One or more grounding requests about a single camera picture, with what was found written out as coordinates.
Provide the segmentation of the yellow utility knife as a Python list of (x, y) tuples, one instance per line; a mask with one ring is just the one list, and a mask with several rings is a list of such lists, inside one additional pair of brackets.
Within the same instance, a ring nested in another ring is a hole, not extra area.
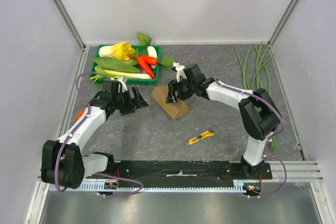
[(195, 143), (201, 141), (201, 140), (204, 139), (204, 138), (214, 136), (214, 134), (215, 134), (215, 133), (214, 133), (213, 131), (211, 131), (211, 130), (207, 130), (207, 131), (205, 131), (205, 132), (203, 132), (203, 133), (201, 133), (201, 134), (199, 134), (199, 135), (197, 135), (197, 136), (195, 136), (195, 137), (189, 139), (188, 141), (186, 141), (185, 146), (193, 145), (193, 144), (195, 144)]

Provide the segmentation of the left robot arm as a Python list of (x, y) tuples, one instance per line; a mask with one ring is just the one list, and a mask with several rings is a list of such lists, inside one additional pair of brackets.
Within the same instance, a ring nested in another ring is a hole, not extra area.
[(127, 115), (142, 107), (136, 86), (128, 89), (121, 80), (104, 81), (101, 91), (88, 102), (82, 116), (57, 140), (43, 145), (41, 179), (58, 191), (78, 188), (83, 179), (98, 173), (111, 178), (115, 173), (112, 156), (94, 153), (84, 157), (82, 150), (94, 132), (115, 112)]

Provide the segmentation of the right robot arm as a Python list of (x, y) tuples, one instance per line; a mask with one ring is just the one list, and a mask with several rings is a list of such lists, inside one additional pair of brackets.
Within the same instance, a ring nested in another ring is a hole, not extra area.
[(284, 126), (269, 93), (263, 88), (245, 90), (213, 77), (207, 78), (195, 63), (185, 67), (175, 62), (172, 69), (176, 78), (167, 85), (154, 88), (152, 98), (173, 119), (187, 113), (184, 101), (193, 95), (237, 109), (248, 134), (247, 147), (240, 160), (240, 172), (245, 178), (254, 178), (265, 165), (268, 143), (278, 134), (277, 128)]

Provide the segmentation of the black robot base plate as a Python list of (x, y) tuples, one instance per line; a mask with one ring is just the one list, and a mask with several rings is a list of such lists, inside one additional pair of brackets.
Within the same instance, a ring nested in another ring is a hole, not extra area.
[(234, 180), (270, 180), (268, 163), (249, 171), (230, 161), (114, 161), (103, 174), (154, 186), (230, 186)]

